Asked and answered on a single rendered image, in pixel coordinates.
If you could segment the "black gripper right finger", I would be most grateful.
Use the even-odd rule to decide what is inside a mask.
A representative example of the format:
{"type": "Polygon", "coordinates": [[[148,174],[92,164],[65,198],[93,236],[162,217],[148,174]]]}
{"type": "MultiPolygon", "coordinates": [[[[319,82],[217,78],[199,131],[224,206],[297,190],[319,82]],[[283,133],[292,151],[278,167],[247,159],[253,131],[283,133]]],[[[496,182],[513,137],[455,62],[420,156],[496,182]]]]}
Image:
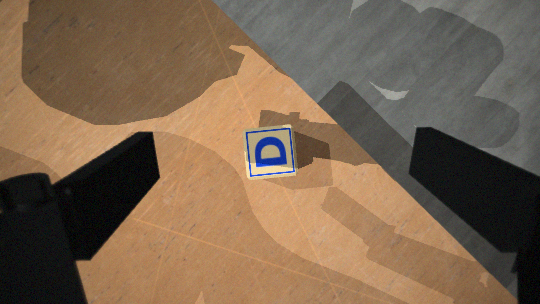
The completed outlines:
{"type": "Polygon", "coordinates": [[[540,304],[540,176],[432,127],[409,174],[501,253],[517,253],[518,304],[540,304]]]}

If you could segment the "wooden letter block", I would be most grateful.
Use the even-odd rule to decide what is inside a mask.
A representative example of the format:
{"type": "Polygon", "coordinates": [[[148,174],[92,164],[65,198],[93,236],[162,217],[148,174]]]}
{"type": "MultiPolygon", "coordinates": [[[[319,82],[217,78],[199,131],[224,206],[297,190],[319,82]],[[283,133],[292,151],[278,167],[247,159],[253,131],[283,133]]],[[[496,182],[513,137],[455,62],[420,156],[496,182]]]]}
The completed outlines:
{"type": "Polygon", "coordinates": [[[298,173],[294,127],[244,129],[243,144],[249,180],[295,176],[298,173]]]}

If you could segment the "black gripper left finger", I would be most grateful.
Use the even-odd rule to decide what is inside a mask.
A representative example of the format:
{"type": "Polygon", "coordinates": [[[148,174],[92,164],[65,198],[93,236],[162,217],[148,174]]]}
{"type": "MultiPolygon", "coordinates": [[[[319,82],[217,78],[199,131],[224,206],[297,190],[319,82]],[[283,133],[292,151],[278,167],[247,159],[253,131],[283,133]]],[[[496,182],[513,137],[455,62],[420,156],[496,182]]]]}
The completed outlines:
{"type": "Polygon", "coordinates": [[[88,304],[75,262],[90,261],[159,179],[146,131],[54,184],[46,173],[0,181],[0,304],[88,304]]]}

